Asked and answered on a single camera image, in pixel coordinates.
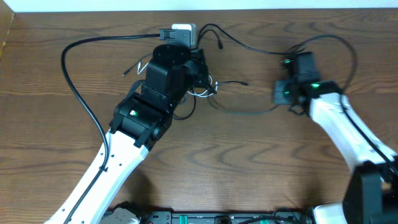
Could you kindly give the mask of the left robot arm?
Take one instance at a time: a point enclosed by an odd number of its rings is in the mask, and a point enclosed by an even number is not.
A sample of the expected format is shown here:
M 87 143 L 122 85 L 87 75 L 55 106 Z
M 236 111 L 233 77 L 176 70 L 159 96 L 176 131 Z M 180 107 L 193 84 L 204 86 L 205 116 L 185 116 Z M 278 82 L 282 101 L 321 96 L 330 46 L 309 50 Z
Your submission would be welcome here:
M 99 223 L 130 173 L 171 126 L 186 92 L 207 81 L 202 49 L 156 47 L 145 79 L 135 82 L 117 105 L 94 161 L 48 223 Z

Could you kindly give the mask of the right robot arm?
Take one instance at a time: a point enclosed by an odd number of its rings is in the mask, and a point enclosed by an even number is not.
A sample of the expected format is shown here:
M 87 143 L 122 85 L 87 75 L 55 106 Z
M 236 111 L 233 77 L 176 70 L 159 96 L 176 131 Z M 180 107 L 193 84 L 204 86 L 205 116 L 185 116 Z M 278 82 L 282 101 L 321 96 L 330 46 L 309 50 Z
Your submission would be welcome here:
M 311 52 L 290 54 L 274 103 L 322 127 L 351 171 L 342 202 L 312 208 L 313 223 L 397 223 L 397 153 L 382 143 L 333 80 L 322 80 Z

